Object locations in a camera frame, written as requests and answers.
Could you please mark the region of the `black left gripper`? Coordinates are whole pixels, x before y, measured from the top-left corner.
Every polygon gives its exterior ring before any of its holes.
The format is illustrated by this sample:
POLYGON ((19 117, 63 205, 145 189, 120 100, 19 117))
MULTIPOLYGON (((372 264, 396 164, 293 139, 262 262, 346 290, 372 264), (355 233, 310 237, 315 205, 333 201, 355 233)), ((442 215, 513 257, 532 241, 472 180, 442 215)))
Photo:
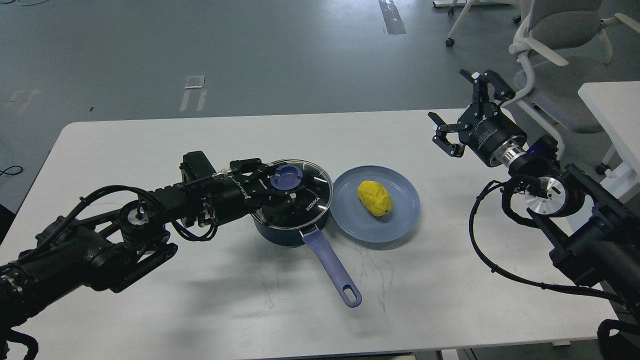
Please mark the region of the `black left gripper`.
POLYGON ((231 177, 206 177, 202 180, 211 224, 221 226, 253 214, 253 219, 270 227, 293 227, 301 219, 303 199, 296 194, 284 197, 272 196, 272 203, 261 205, 252 194, 252 186, 258 180, 273 176, 278 165, 262 162, 260 158, 249 158, 230 162, 231 177))

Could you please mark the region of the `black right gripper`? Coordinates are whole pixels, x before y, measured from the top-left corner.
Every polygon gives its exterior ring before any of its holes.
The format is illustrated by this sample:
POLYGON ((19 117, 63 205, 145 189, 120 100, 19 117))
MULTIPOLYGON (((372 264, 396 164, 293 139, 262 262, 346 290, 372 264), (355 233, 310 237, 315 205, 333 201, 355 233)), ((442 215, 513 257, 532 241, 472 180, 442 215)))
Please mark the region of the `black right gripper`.
POLYGON ((500 166, 502 156, 495 152, 505 143, 523 146, 527 139, 526 133, 500 108, 514 100, 516 91, 493 70, 471 73, 460 69, 459 74, 473 86, 471 106, 465 109, 456 123, 446 123, 438 113, 428 112, 428 117, 434 123, 432 141, 450 157, 461 158, 468 146, 485 166, 500 166), (493 99, 498 101, 497 105, 488 104, 491 103, 489 85, 493 87, 493 99), (474 115, 474 109, 481 110, 478 116, 474 115), (448 139, 448 135, 453 133, 458 136, 457 143, 448 139))

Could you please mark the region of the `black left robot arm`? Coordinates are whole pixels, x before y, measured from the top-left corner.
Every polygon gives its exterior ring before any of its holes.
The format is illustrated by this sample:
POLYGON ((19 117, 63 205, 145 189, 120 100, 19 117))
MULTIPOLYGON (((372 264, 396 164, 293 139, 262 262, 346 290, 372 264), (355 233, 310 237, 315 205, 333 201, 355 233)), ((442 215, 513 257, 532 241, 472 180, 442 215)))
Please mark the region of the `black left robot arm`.
POLYGON ((182 180, 146 191, 112 185, 81 197, 66 216, 42 233, 37 245, 1 267, 1 358, 9 343, 26 347, 26 360, 39 351, 37 340, 15 330, 78 287, 119 293, 174 257, 171 224, 183 239, 211 240, 221 225, 265 208, 268 220, 290 210, 306 189, 301 171, 259 158, 232 161, 215 171, 202 151, 186 153, 182 180))

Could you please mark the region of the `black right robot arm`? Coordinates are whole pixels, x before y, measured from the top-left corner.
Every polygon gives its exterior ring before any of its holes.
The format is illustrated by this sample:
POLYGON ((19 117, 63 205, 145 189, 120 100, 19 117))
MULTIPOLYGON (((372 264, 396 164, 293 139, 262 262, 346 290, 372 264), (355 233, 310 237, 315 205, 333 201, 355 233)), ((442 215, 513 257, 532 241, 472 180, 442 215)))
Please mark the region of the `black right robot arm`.
POLYGON ((487 183, 475 199, 468 220, 474 251, 492 272, 517 283, 622 306, 634 321, 603 320, 597 330, 599 351, 605 360, 637 360, 639 346, 629 336, 639 335, 639 217, 579 167, 561 167, 553 137, 540 137, 526 148, 527 134, 503 113, 502 104, 514 100, 515 92, 498 73, 459 72, 471 83, 471 103, 455 123, 429 112, 432 141, 450 157, 460 158, 469 149, 485 166, 504 166, 509 174, 508 180, 487 183), (496 189, 507 218, 544 234, 553 266, 571 285, 515 275, 481 251, 474 221, 483 199, 496 189))

